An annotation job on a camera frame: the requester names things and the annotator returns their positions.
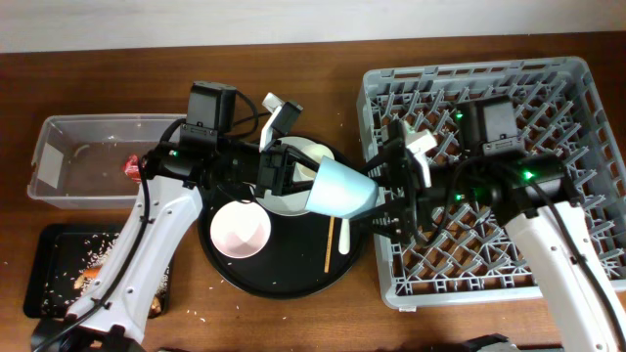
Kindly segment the pink bowl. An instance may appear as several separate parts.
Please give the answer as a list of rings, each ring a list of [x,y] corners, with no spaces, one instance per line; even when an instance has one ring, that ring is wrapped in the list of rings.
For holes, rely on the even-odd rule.
[[[256,202],[231,201],[214,215],[209,227],[213,246],[223,255],[249,258],[269,242],[271,220],[265,209]]]

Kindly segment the orange carrot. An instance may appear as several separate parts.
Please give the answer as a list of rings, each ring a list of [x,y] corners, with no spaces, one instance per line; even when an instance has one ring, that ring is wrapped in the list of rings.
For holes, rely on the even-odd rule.
[[[96,279],[100,273],[100,270],[101,270],[100,267],[85,269],[83,273],[81,274],[81,277],[83,279],[90,279],[90,280]]]

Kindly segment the light blue cup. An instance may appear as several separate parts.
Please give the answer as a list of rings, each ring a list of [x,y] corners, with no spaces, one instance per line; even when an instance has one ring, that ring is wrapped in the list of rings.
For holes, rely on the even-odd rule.
[[[378,195],[379,186],[374,180],[324,156],[304,209],[350,219],[374,208]]]

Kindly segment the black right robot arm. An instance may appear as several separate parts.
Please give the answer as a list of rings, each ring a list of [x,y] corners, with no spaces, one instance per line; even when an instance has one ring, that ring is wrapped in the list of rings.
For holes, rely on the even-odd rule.
[[[591,243],[582,198],[554,154],[529,154],[506,96],[456,105],[462,155],[429,165],[434,135],[395,119],[382,126],[382,149],[368,169],[396,197],[374,211],[373,230],[430,247],[444,236],[450,211],[489,208],[529,266],[570,351],[622,351],[625,312]]]

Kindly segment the red snack wrapper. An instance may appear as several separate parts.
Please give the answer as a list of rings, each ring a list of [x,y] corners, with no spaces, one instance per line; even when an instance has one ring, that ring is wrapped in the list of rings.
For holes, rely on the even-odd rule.
[[[130,155],[122,166],[122,171],[127,178],[133,182],[141,183],[141,174],[139,171],[140,158],[136,154]]]

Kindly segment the rice and peanut shells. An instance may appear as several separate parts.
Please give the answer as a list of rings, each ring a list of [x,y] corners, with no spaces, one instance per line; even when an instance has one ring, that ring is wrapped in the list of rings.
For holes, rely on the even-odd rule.
[[[81,274],[105,264],[118,236],[115,232],[69,233],[54,239],[39,307],[43,316],[62,318],[66,314],[95,280],[83,279]]]

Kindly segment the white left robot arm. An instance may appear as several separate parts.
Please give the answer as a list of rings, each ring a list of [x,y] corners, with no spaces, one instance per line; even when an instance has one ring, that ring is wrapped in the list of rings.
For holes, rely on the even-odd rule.
[[[293,179],[298,164],[320,164],[275,139],[287,135],[302,106],[269,93],[262,105],[268,120],[253,128],[258,143],[232,134],[237,100],[249,98],[234,86],[196,81],[184,117],[173,121],[157,145],[138,160],[140,188],[133,209],[98,275],[60,320],[43,319],[31,336],[34,351],[138,351],[162,275],[189,228],[209,200],[222,194],[246,215],[261,212],[266,194],[308,191],[310,181]]]

